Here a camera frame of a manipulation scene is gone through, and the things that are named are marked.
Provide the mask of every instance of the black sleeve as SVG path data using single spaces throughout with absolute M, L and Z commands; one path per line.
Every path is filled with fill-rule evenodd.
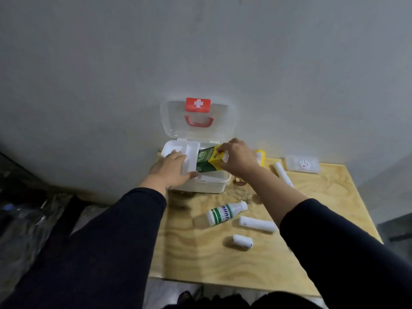
M 411 265 L 317 200 L 286 214 L 280 232 L 330 309 L 412 307 Z
M 141 308 L 166 199 L 137 188 L 70 237 L 3 308 Z

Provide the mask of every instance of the hand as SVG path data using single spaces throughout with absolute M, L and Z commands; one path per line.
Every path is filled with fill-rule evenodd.
M 166 189 L 170 187 L 178 187 L 192 179 L 197 177 L 199 173 L 197 171 L 188 172 L 185 175 L 181 175 L 182 164 L 186 159 L 186 155 L 183 155 L 181 151 L 172 153 L 166 157 L 160 157 L 160 159 L 150 168 L 149 175 L 139 184 L 138 187 L 148 187 L 154 189 L 163 195 L 166 193 Z
M 222 161 L 220 167 L 245 181 L 248 174 L 259 168 L 255 154 L 244 141 L 237 138 L 230 140 L 229 143 L 223 143 L 217 151 L 229 152 L 229 160 L 227 163 Z

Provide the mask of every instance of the wood grain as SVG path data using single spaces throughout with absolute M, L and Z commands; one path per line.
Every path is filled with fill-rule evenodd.
M 275 161 L 280 160 L 266 158 L 265 162 L 274 173 L 268 165 Z M 318 199 L 381 241 L 344 165 L 321 164 L 318 175 L 287 173 L 296 189 Z M 236 186 L 230 182 L 221 194 L 170 191 L 150 276 L 319 296 L 279 232 L 271 234 L 241 227 L 237 218 L 207 226 L 206 211 L 240 200 L 249 206 L 242 215 L 271 220 L 250 185 Z M 234 233 L 253 238 L 253 248 L 244 251 L 232 246 L 229 239 Z

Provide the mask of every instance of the person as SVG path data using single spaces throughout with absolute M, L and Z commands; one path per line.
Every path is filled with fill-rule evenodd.
M 412 269 L 378 240 L 258 166 L 245 142 L 233 139 L 222 168 L 248 182 L 326 305 L 334 308 L 412 307 Z M 73 234 L 60 255 L 29 270 L 5 308 L 141 308 L 166 191 L 197 173 L 181 175 L 186 158 L 173 151 L 115 205 Z M 248 307 L 240 296 L 194 301 L 182 308 Z M 317 308 L 274 292 L 252 308 Z

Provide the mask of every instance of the person's left hand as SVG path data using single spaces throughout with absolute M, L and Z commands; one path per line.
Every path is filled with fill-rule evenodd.
M 188 172 L 181 175 L 182 164 L 186 159 L 181 151 L 173 150 L 172 153 L 160 159 L 150 168 L 149 175 L 139 184 L 138 187 L 148 187 L 159 191 L 163 195 L 166 189 L 178 187 L 186 181 L 197 177 L 197 171 Z

